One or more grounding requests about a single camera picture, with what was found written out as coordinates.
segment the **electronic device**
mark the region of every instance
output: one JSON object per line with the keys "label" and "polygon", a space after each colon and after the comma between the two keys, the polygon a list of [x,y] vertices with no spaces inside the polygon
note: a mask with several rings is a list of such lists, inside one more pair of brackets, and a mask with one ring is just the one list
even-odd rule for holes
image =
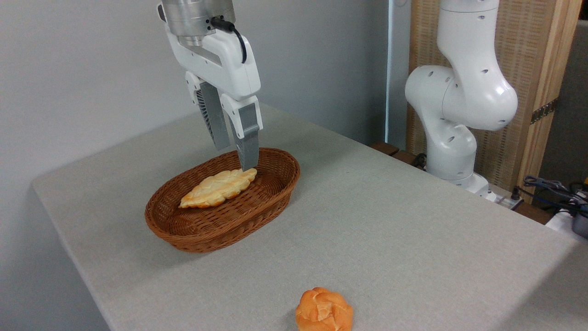
{"label": "electronic device", "polygon": [[515,116],[517,95],[494,49],[499,0],[441,0],[437,46],[451,68],[424,65],[406,82],[406,99],[423,124],[427,169],[494,201],[488,181],[474,173],[476,139],[467,127],[500,130]]}
{"label": "electronic device", "polygon": [[230,145],[226,113],[243,171],[256,166],[263,123],[255,94],[261,83],[251,45],[235,28],[233,2],[163,0],[158,13],[215,147]]}

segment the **gray fabric surface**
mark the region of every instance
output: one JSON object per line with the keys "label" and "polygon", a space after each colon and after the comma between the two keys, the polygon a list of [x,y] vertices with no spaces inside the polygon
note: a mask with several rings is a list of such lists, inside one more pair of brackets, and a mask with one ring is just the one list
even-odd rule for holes
{"label": "gray fabric surface", "polygon": [[588,247],[326,129],[262,107],[260,144],[302,176],[290,205],[208,254],[174,249],[143,212],[221,152],[197,115],[34,181],[112,330],[296,330],[315,286],[363,330],[587,330]]}

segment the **basket rim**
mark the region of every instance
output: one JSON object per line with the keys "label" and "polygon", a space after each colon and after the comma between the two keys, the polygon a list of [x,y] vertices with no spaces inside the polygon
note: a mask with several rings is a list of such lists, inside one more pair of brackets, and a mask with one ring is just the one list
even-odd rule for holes
{"label": "basket rim", "polygon": [[[259,206],[258,208],[255,209],[251,209],[252,212],[245,214],[246,217],[244,217],[245,221],[247,219],[251,219],[256,217],[257,215],[263,213],[265,210],[267,210],[268,208],[271,208],[274,204],[278,203],[279,201],[283,200],[286,196],[289,196],[292,194],[293,189],[296,187],[296,184],[298,183],[298,180],[300,179],[300,164],[298,163],[298,161],[296,160],[296,158],[294,156],[292,156],[289,152],[278,149],[278,148],[271,148],[271,147],[261,147],[259,149],[260,151],[265,151],[265,152],[270,152],[270,153],[278,153],[278,154],[282,154],[283,156],[285,156],[285,160],[289,160],[290,163],[294,166],[294,168],[296,169],[294,176],[292,176],[292,178],[290,179],[290,181],[287,183],[287,185],[276,195],[272,196],[270,199],[266,200],[261,206]],[[159,189],[157,189],[155,191],[155,193],[152,195],[152,198],[150,198],[149,202],[147,203],[147,206],[145,207],[145,219],[147,221],[147,225],[149,226],[149,228],[160,238],[162,239],[191,239],[191,240],[200,240],[200,241],[208,241],[208,240],[212,240],[215,237],[218,236],[222,236],[223,234],[232,231],[233,229],[237,228],[239,225],[241,225],[243,223],[243,221],[234,221],[231,224],[228,224],[228,226],[222,231],[222,232],[217,232],[215,233],[213,236],[209,235],[208,233],[196,233],[196,234],[189,234],[189,235],[178,235],[178,234],[170,234],[166,231],[163,231],[159,226],[157,226],[157,224],[155,223],[155,221],[153,220],[153,216],[152,216],[152,210],[154,205],[158,202],[158,200],[153,200],[153,196],[157,196],[160,195],[159,193],[161,193],[161,191],[165,191],[168,186],[170,186],[173,181],[184,175],[185,173],[188,173],[190,171],[193,171],[195,168],[201,166],[202,164],[208,163],[208,162],[214,162],[215,160],[219,159],[219,158],[224,158],[227,157],[227,155],[231,155],[231,154],[237,154],[237,151],[230,151],[224,154],[221,154],[219,156],[216,156],[214,158],[211,158],[208,161],[205,161],[193,168],[190,168],[180,174],[178,174],[177,176],[173,177],[172,179],[168,180],[164,185],[162,185]]]}

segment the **bread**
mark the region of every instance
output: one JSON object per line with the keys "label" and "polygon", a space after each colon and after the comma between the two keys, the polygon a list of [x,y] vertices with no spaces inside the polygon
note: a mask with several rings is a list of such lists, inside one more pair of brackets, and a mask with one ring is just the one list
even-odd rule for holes
{"label": "bread", "polygon": [[353,308],[339,293],[322,287],[304,292],[296,308],[299,331],[350,331]]}
{"label": "bread", "polygon": [[241,169],[226,170],[204,179],[180,202],[180,208],[216,207],[226,199],[232,199],[249,187],[255,179],[257,170],[251,168],[246,172]]}

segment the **wicker basket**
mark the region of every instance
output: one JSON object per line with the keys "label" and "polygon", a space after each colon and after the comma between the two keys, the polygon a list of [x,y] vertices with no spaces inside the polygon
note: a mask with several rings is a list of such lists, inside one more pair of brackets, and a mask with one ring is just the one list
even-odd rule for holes
{"label": "wicker basket", "polygon": [[218,207],[178,208],[182,197],[204,178],[240,168],[236,151],[215,157],[165,183],[147,203],[145,220],[161,239],[179,250],[205,253],[250,235],[280,215],[300,177],[289,153],[260,148],[258,174],[244,192]]}

